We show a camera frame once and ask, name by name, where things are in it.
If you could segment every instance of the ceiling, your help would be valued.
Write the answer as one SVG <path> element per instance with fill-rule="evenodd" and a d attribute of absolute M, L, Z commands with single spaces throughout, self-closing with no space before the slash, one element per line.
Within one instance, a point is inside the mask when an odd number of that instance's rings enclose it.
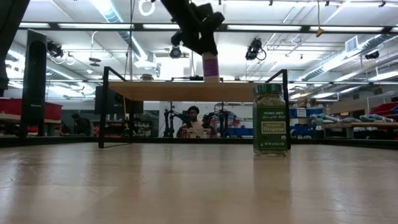
<path fill-rule="evenodd" d="M 25 13 L 25 22 L 106 22 L 93 2 L 99 0 L 30 0 L 29 7 Z M 129 0 L 109 0 L 123 22 L 130 21 Z M 225 16 L 225 23 L 237 24 L 310 24 L 317 25 L 318 18 L 321 25 L 336 26 L 395 26 L 398 19 L 395 18 L 398 1 L 388 1 L 384 7 L 378 7 L 380 1 L 330 1 L 325 6 L 325 1 L 320 1 L 319 15 L 317 1 L 219 1 L 196 0 L 196 4 L 210 2 L 215 11 L 220 11 Z M 149 16 L 143 16 L 140 12 L 139 0 L 133 1 L 134 23 L 158 22 L 169 23 L 171 16 L 160 1 L 154 3 L 155 11 Z M 151 7 L 149 2 L 142 5 L 142 10 L 147 12 Z M 129 74 L 129 63 L 126 60 L 127 43 L 122 40 L 117 32 L 97 32 L 93 37 L 92 31 L 40 31 L 47 35 L 48 40 L 62 45 L 62 49 L 73 55 L 75 63 L 61 66 L 67 70 L 81 75 L 87 79 L 100 79 L 103 67 L 110 66 L 118 73 L 127 77 Z M 137 43 L 148 52 L 157 56 L 157 63 L 162 65 L 160 77 L 157 79 L 169 80 L 170 77 L 191 75 L 190 66 L 193 66 L 195 75 L 203 75 L 201 69 L 201 57 L 192 54 L 190 50 L 182 47 L 187 58 L 171 59 L 168 57 L 171 43 L 170 37 L 174 32 L 133 32 Z M 314 34 L 282 34 L 282 33 L 248 33 L 248 32 L 219 32 L 215 33 L 218 47 L 218 61 L 220 75 L 225 79 L 233 80 L 239 77 L 242 80 L 266 80 L 282 68 L 295 72 L 290 75 L 291 80 L 299 80 L 300 73 L 309 68 L 317 66 L 323 59 L 338 53 L 345 48 L 345 42 L 354 37 L 353 34 L 323 34 L 315 37 Z M 247 61 L 244 56 L 248 45 L 253 38 L 261 38 L 267 58 L 263 61 Z M 371 38 L 371 35 L 359 35 L 358 39 Z M 27 31 L 19 30 L 15 36 L 15 43 L 25 47 Z M 396 39 L 379 46 L 380 57 L 388 58 L 398 50 Z M 92 67 L 89 57 L 100 58 L 100 67 Z M 358 70 L 364 66 L 375 63 L 372 60 L 361 60 L 352 57 L 346 63 L 330 70 L 337 76 Z M 138 69 L 133 66 L 132 79 L 138 79 L 147 70 Z M 322 74 L 316 81 L 334 81 L 334 76 L 329 73 Z"/>

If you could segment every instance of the spice jar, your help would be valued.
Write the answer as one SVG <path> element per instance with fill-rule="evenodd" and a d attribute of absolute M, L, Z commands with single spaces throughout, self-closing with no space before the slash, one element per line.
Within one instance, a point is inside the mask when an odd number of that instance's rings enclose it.
<path fill-rule="evenodd" d="M 253 148 L 258 156 L 286 156 L 286 104 L 282 85 L 261 84 L 254 87 Z"/>

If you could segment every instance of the jar label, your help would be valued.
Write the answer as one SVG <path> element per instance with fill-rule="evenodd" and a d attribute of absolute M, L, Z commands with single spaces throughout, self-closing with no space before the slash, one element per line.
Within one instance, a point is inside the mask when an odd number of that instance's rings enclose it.
<path fill-rule="evenodd" d="M 253 141 L 259 150 L 286 150 L 286 109 L 283 106 L 253 108 Z"/>

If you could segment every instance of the glass jar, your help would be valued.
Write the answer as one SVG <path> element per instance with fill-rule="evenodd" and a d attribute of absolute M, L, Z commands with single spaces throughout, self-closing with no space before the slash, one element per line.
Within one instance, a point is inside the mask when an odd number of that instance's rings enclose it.
<path fill-rule="evenodd" d="M 253 148 L 258 156 L 286 156 L 286 104 L 282 85 L 266 83 L 254 87 Z"/>

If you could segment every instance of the green jar lid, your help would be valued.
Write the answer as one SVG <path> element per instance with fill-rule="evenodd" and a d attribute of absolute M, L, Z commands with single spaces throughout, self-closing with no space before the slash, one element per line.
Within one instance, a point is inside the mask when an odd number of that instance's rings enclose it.
<path fill-rule="evenodd" d="M 255 95 L 266 94 L 266 93 L 282 93 L 282 85 L 275 83 L 265 83 L 265 84 L 256 85 L 254 87 Z"/>

